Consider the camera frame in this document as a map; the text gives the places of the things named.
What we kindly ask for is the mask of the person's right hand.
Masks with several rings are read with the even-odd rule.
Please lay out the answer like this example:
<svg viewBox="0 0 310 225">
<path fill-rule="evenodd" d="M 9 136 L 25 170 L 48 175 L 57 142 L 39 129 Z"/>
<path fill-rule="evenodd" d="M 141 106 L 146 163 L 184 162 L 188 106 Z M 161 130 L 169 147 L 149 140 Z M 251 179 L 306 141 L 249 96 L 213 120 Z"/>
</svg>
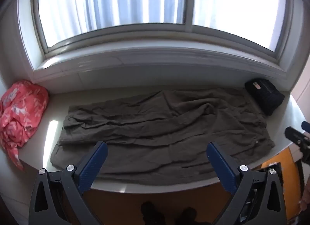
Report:
<svg viewBox="0 0 310 225">
<path fill-rule="evenodd" d="M 300 200 L 301 211 L 305 211 L 307 209 L 307 206 L 309 205 L 309 203 L 310 203 L 310 182 L 308 180 L 306 185 L 305 185 L 302 198 Z"/>
</svg>

